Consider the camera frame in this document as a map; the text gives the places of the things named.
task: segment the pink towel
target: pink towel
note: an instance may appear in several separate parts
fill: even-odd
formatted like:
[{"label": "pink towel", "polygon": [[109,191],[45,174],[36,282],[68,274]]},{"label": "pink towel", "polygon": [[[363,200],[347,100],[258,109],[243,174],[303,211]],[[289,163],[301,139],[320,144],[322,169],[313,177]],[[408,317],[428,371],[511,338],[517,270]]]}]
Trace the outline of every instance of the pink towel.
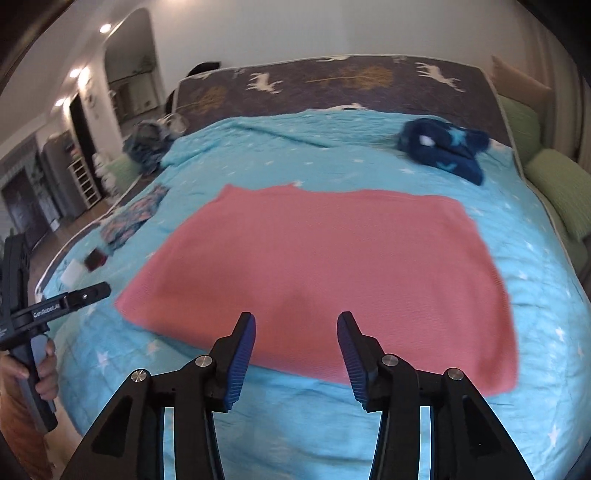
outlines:
[{"label": "pink towel", "polygon": [[336,321],[415,368],[464,370],[482,394],[517,381],[508,295],[462,205],[380,190],[226,186],[119,296],[126,319],[209,349],[242,311],[251,362],[347,384]]}]

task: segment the mattress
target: mattress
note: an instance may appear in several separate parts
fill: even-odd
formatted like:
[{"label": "mattress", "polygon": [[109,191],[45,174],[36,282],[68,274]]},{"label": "mattress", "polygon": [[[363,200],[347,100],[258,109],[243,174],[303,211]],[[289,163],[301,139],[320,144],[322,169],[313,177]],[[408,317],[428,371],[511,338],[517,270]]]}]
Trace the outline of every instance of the mattress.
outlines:
[{"label": "mattress", "polygon": [[[228,118],[175,142],[158,179],[170,191],[157,214],[76,285],[108,281],[112,297],[53,326],[61,400],[76,429],[88,430],[133,369],[158,374],[199,353],[129,324],[113,302],[169,234],[224,185],[437,194],[460,201],[477,223],[511,298],[518,386],[488,402],[536,479],[564,478],[591,436],[589,301],[544,208],[519,176],[511,149],[493,142],[479,155],[485,182],[478,187],[414,164],[394,148],[393,138],[414,118],[374,111]],[[76,244],[45,295],[63,291],[59,276],[70,260],[100,246],[96,230]],[[167,413],[165,434],[167,478],[174,477],[172,415]],[[250,367],[241,399],[215,421],[228,479],[359,479],[369,475],[379,415],[366,414],[347,386]],[[426,479],[425,411],[421,441]]]}]

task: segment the crumpled clothing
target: crumpled clothing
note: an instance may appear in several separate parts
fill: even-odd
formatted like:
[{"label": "crumpled clothing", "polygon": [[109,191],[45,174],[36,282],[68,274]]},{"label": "crumpled clothing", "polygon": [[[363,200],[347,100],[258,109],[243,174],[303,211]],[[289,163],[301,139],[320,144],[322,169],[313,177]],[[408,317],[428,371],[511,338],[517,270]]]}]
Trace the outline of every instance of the crumpled clothing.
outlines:
[{"label": "crumpled clothing", "polygon": [[489,136],[434,118],[417,118],[404,125],[398,149],[414,161],[453,173],[475,185],[484,174],[476,154],[488,148]]},{"label": "crumpled clothing", "polygon": [[172,147],[178,135],[154,120],[138,123],[125,140],[123,151],[141,165],[141,174],[149,175],[160,166],[160,161]]}]

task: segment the finger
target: finger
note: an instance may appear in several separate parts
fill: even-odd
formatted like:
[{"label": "finger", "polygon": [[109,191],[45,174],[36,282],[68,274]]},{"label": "finger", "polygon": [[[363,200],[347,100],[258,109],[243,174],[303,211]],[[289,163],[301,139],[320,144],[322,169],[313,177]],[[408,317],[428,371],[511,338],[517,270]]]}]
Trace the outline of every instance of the finger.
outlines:
[{"label": "finger", "polygon": [[49,396],[53,391],[57,391],[57,388],[57,373],[49,375],[49,377],[44,378],[35,385],[35,390],[37,390],[37,393],[39,393],[44,400],[46,400],[44,397]]},{"label": "finger", "polygon": [[56,354],[56,344],[53,343],[53,340],[49,339],[47,341],[45,353],[47,354],[47,356],[54,356]]},{"label": "finger", "polygon": [[57,357],[55,355],[45,357],[45,360],[37,367],[39,378],[45,378],[56,371]]},{"label": "finger", "polygon": [[2,372],[13,378],[29,378],[29,370],[11,356],[3,356],[0,361]]},{"label": "finger", "polygon": [[59,393],[59,387],[52,388],[48,393],[40,395],[40,397],[45,401],[55,400],[57,398],[57,394]]}]

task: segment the navy star-patterned fabric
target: navy star-patterned fabric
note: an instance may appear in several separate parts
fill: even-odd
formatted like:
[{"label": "navy star-patterned fabric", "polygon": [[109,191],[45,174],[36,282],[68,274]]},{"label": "navy star-patterned fabric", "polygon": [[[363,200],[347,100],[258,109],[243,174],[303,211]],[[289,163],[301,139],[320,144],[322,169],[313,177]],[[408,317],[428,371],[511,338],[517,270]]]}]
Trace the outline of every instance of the navy star-patterned fabric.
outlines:
[{"label": "navy star-patterned fabric", "polygon": [[407,122],[398,138],[398,149],[414,161],[453,173],[481,185],[484,174],[476,154],[488,148],[489,137],[434,118]]}]

